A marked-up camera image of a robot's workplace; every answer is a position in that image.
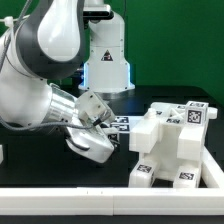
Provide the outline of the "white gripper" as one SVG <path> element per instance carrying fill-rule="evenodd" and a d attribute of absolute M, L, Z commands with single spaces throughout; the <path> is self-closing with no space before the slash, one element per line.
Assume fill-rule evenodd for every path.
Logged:
<path fill-rule="evenodd" d="M 118 130 L 110 126 L 114 120 L 113 111 L 97 93 L 83 93 L 75 101 L 75 111 L 71 120 L 75 128 L 66 129 L 68 147 L 83 157 L 105 163 L 114 151 L 108 136 L 118 134 Z"/>

